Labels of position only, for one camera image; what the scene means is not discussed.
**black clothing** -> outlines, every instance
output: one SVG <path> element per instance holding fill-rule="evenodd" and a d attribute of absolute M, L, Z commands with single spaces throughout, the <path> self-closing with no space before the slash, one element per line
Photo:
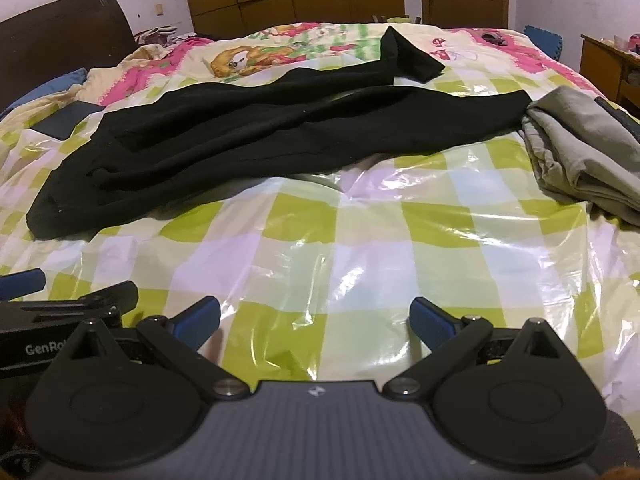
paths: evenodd
<path fill-rule="evenodd" d="M 392 27 L 381 59 L 296 68 L 269 85 L 205 83 L 105 114 L 27 213 L 36 238 L 124 224 L 235 178 L 337 170 L 375 153 L 433 153 L 516 126 L 524 91 L 459 98 L 409 86 L 444 68 Z M 347 95 L 336 97 L 341 92 Z"/>

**blue pillow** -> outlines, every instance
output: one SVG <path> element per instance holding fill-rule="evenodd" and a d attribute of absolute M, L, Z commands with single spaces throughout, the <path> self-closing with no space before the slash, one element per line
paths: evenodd
<path fill-rule="evenodd" d="M 11 110 L 17 108 L 20 105 L 35 101 L 39 97 L 43 97 L 49 94 L 55 94 L 56 92 L 62 92 L 69 90 L 74 83 L 82 84 L 86 81 L 86 69 L 79 68 L 74 72 L 61 75 L 51 81 L 41 84 L 37 88 L 34 88 L 28 94 L 23 95 L 20 99 L 11 103 L 4 111 L 0 112 L 0 120 L 7 115 Z"/>

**bed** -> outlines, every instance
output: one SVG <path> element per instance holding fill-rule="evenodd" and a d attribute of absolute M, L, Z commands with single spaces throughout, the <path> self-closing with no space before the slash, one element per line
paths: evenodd
<path fill-rule="evenodd" d="M 298 23 L 190 44 L 173 58 L 143 54 L 144 63 L 108 69 L 118 71 L 109 84 L 92 87 L 90 73 L 75 94 L 42 98 L 0 122 L 0 274 L 43 269 L 47 287 L 34 299 L 133 280 L 140 301 L 128 323 L 214 295 L 221 329 L 201 352 L 251 385 L 383 383 L 428 351 L 406 322 L 415 296 L 496 326 L 545 317 L 638 435 L 640 233 L 587 203 L 545 196 L 516 132 L 441 153 L 381 155 L 332 174 L 233 182 L 92 238 L 31 237 L 24 215 L 39 187 L 103 113 L 191 84 L 260 85 L 296 66 L 377 59 L 388 26 L 446 66 L 426 88 L 459 96 L 525 89 L 536 99 L 572 85 L 597 94 L 508 30 L 492 31 L 505 39 L 496 46 L 484 30 Z M 30 129 L 83 93 L 107 108 L 70 139 Z M 425 117 L 425 134 L 428 126 Z"/>

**wooden desk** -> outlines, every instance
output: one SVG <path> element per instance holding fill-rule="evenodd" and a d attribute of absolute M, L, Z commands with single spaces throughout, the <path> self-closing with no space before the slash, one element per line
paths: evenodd
<path fill-rule="evenodd" d="M 626 82 L 632 70 L 640 70 L 640 57 L 616 49 L 614 46 L 582 36 L 580 74 L 591 81 L 607 99 L 640 116 L 640 86 Z"/>

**green checkered pattern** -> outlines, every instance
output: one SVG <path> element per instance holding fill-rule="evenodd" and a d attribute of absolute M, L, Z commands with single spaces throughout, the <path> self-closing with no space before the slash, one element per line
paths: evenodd
<path fill-rule="evenodd" d="M 375 59 L 385 27 L 322 25 L 326 32 L 304 38 L 260 37 L 314 48 L 319 55 L 302 65 L 327 69 Z M 437 50 L 433 40 L 444 38 L 457 53 L 427 88 L 456 95 L 525 89 L 538 98 L 571 84 L 553 70 L 526 73 L 464 31 L 396 27 L 423 50 Z M 345 44 L 356 47 L 322 48 Z M 223 47 L 201 47 L 203 59 Z M 234 84 L 268 83 L 291 68 Z M 109 110 L 148 104 L 202 79 L 178 69 L 154 81 Z M 0 124 L 0 273 L 42 268 L 47 288 L 34 298 L 74 298 L 133 280 L 140 290 L 126 320 L 133 323 L 172 316 L 212 294 L 222 304 L 221 329 L 202 352 L 251 384 L 388 380 L 426 352 L 406 322 L 415 296 L 496 326 L 545 317 L 609 405 L 640 431 L 640 234 L 586 203 L 546 197 L 516 132 L 441 153 L 372 158 L 329 175 L 233 182 L 92 238 L 33 240 L 25 212 L 49 171 L 87 142 L 100 117 L 64 142 L 30 124 L 17 131 Z M 428 117 L 421 127 L 428 135 Z"/>

